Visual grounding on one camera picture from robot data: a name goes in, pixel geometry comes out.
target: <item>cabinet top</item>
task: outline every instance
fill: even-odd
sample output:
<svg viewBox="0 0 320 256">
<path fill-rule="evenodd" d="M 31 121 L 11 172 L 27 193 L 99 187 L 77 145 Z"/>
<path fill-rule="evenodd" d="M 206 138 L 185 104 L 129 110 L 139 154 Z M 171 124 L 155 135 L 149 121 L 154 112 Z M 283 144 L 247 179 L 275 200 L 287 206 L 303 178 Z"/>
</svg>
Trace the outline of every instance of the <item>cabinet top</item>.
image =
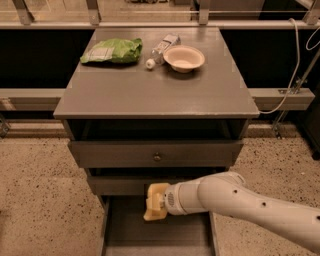
<svg viewBox="0 0 320 256">
<path fill-rule="evenodd" d="M 151 50 L 168 33 L 199 49 L 205 64 L 187 74 L 165 63 L 145 66 Z M 259 111 L 217 28 L 96 29 L 86 51 L 111 39 L 141 38 L 138 63 L 78 64 L 54 116 L 57 119 L 254 118 Z"/>
</svg>

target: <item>metal rail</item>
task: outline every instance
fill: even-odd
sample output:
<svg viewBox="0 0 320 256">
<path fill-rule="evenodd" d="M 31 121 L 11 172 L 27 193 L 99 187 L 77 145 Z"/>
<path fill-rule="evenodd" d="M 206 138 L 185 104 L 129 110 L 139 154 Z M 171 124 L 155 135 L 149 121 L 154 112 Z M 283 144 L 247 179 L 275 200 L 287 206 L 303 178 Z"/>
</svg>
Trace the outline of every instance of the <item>metal rail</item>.
<svg viewBox="0 0 320 256">
<path fill-rule="evenodd" d="M 300 30 L 310 30 L 320 27 L 320 21 L 308 25 L 304 21 L 296 21 Z M 99 28 L 112 27 L 200 27 L 198 21 L 190 22 L 100 22 Z M 208 27 L 218 27 L 222 30 L 284 30 L 294 29 L 286 20 L 215 20 L 208 21 Z M 90 22 L 33 22 L 28 26 L 19 22 L 0 22 L 0 29 L 95 29 Z"/>
</svg>

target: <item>terrazzo floor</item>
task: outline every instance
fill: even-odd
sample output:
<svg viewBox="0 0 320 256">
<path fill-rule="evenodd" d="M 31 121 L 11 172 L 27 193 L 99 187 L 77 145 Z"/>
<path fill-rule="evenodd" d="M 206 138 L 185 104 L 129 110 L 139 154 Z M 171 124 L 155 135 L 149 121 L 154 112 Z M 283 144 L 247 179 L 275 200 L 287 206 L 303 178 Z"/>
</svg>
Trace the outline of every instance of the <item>terrazzo floor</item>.
<svg viewBox="0 0 320 256">
<path fill-rule="evenodd" d="M 50 131 L 13 128 L 0 140 L 1 256 L 97 255 L 103 209 L 63 131 Z M 230 170 L 255 192 L 320 207 L 320 162 L 294 125 L 281 132 L 278 140 L 269 125 L 250 125 Z M 315 255 L 254 224 L 215 219 L 220 256 Z"/>
</svg>

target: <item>white robotic arm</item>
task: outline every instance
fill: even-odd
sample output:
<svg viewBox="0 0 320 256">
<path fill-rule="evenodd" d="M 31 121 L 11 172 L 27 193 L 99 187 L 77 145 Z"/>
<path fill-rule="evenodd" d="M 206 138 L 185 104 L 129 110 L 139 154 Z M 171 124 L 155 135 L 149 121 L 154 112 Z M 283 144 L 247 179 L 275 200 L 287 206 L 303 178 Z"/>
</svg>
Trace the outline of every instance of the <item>white robotic arm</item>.
<svg viewBox="0 0 320 256">
<path fill-rule="evenodd" d="M 211 211 L 255 223 L 320 253 L 320 209 L 254 193 L 243 177 L 224 172 L 170 185 L 152 184 L 145 220 L 165 218 L 167 212 L 186 215 Z"/>
</svg>

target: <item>white cable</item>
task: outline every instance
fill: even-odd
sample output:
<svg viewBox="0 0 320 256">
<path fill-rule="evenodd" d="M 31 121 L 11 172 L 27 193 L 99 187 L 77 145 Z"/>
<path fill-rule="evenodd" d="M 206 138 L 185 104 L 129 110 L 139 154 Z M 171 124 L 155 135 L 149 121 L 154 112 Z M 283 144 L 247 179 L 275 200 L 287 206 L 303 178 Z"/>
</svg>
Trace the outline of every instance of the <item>white cable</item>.
<svg viewBox="0 0 320 256">
<path fill-rule="evenodd" d="M 276 111 L 283 105 L 283 103 L 285 102 L 286 98 L 288 97 L 288 95 L 289 95 L 289 93 L 290 93 L 292 81 L 293 81 L 293 79 L 295 78 L 296 73 L 297 73 L 298 68 L 299 68 L 299 65 L 300 65 L 299 31 L 298 31 L 298 27 L 297 27 L 296 21 L 295 21 L 293 18 L 289 19 L 289 21 L 290 21 L 291 23 L 293 23 L 294 29 L 295 29 L 296 48 L 297 48 L 297 64 L 296 64 L 296 67 L 295 67 L 294 72 L 293 72 L 293 74 L 292 74 L 292 77 L 291 77 L 291 79 L 290 79 L 290 82 L 289 82 L 289 84 L 288 84 L 287 92 L 286 92 L 286 94 L 284 95 L 284 97 L 283 97 L 283 99 L 281 100 L 281 102 L 279 103 L 279 105 L 278 105 L 276 108 L 274 108 L 273 110 L 270 110 L 270 111 L 259 111 L 260 114 L 272 114 L 273 112 L 276 112 Z"/>
<path fill-rule="evenodd" d="M 307 41 L 307 43 L 306 43 L 306 49 L 307 49 L 308 51 L 313 50 L 314 48 L 316 48 L 316 47 L 320 44 L 320 40 L 319 40 L 318 43 L 316 43 L 314 46 L 312 46 L 311 48 L 309 48 L 309 43 L 310 43 L 311 39 L 313 38 L 313 36 L 317 33 L 317 31 L 318 31 L 319 29 L 320 29 L 320 27 L 318 27 L 318 28 L 312 33 L 312 35 L 309 37 L 309 39 L 308 39 L 308 41 Z"/>
</svg>

